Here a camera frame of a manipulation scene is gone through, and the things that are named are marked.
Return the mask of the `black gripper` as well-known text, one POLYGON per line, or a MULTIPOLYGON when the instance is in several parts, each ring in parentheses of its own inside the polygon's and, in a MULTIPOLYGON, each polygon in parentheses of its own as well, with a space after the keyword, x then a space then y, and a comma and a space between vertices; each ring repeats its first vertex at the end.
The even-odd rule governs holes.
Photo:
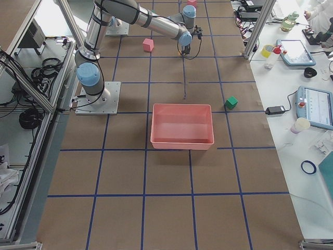
POLYGON ((190 44, 185 45, 185 46, 181 46, 181 54, 184 55, 189 55, 191 51, 191 47, 190 44))

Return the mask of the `pink cube near arm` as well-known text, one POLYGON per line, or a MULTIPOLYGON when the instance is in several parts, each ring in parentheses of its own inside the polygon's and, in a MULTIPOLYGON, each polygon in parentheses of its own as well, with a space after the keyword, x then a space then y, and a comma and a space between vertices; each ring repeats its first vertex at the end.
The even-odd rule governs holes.
POLYGON ((197 7, 197 0, 187 0, 187 5, 197 7))

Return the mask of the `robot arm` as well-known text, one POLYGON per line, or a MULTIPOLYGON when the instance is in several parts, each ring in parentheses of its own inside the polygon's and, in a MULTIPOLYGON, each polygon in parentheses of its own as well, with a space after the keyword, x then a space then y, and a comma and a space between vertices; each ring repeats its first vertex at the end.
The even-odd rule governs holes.
POLYGON ((75 54, 76 76, 85 91, 84 106, 97 108, 110 97, 98 62, 106 35, 128 35, 129 26, 136 24, 176 40, 181 46, 181 56, 188 58, 193 36, 201 37, 195 18, 196 6, 192 4, 177 14, 164 17, 140 6, 137 1, 95 1, 86 38, 75 54))

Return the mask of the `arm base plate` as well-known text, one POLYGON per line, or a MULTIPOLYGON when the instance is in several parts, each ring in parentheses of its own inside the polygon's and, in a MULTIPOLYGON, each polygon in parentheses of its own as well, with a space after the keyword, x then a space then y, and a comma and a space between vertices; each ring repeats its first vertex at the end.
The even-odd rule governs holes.
POLYGON ((130 25, 120 19, 113 18, 107 28, 106 36, 127 36, 130 25))
POLYGON ((121 82, 106 81, 105 89, 101 97, 95 101, 99 95, 87 95, 81 87, 81 95, 85 97, 78 100, 78 108, 75 109, 77 115, 116 115, 120 96, 121 82))

